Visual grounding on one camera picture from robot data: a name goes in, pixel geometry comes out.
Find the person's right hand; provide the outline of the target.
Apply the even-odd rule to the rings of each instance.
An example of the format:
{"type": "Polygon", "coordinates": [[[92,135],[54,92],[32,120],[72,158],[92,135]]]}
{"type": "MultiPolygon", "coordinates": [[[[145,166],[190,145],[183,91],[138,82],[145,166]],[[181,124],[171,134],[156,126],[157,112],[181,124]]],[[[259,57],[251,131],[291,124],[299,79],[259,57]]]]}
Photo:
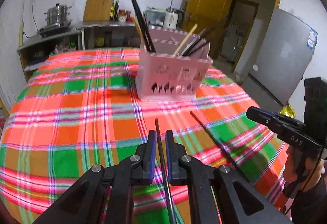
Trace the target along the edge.
{"type": "Polygon", "coordinates": [[[297,148],[288,146],[283,177],[286,181],[283,194],[295,198],[300,191],[305,193],[317,186],[323,175],[324,159],[307,157],[297,148]]]}

